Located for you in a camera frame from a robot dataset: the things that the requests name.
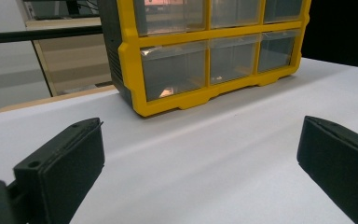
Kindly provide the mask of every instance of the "white table surface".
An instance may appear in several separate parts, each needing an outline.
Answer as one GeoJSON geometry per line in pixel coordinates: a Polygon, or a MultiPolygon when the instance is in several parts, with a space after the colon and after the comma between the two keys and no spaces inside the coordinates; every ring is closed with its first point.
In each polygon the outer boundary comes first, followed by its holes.
{"type": "Polygon", "coordinates": [[[352,223],[297,164],[306,115],[358,132],[358,67],[303,59],[274,84],[149,119],[116,91],[0,113],[0,179],[99,117],[105,167],[71,223],[352,223]]]}

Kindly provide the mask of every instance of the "screw hole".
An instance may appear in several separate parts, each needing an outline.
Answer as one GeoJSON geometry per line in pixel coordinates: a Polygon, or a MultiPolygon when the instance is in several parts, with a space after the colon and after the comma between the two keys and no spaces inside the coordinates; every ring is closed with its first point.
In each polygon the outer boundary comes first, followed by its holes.
{"type": "Polygon", "coordinates": [[[38,165],[40,165],[40,161],[33,161],[28,164],[28,167],[35,168],[38,165]]]}

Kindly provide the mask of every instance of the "plastic drawer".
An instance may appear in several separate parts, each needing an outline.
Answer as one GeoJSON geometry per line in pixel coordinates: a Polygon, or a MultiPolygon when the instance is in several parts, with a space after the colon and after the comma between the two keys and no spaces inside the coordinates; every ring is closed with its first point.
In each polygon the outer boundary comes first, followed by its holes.
{"type": "Polygon", "coordinates": [[[112,82],[143,117],[292,75],[310,21],[310,0],[98,5],[112,82]]]}
{"type": "Polygon", "coordinates": [[[204,0],[134,0],[133,4],[139,36],[205,29],[204,0]]]}
{"type": "Polygon", "coordinates": [[[303,0],[266,0],[264,23],[299,20],[303,0]]]}
{"type": "Polygon", "coordinates": [[[141,49],[147,101],[205,86],[206,41],[141,49]]]}
{"type": "Polygon", "coordinates": [[[212,39],[211,84],[246,77],[253,73],[259,35],[212,39]]]}
{"type": "Polygon", "coordinates": [[[289,65],[295,38],[299,35],[299,30],[262,34],[258,72],[289,65]]]}
{"type": "Polygon", "coordinates": [[[213,0],[211,27],[235,27],[257,24],[260,0],[213,0]]]}

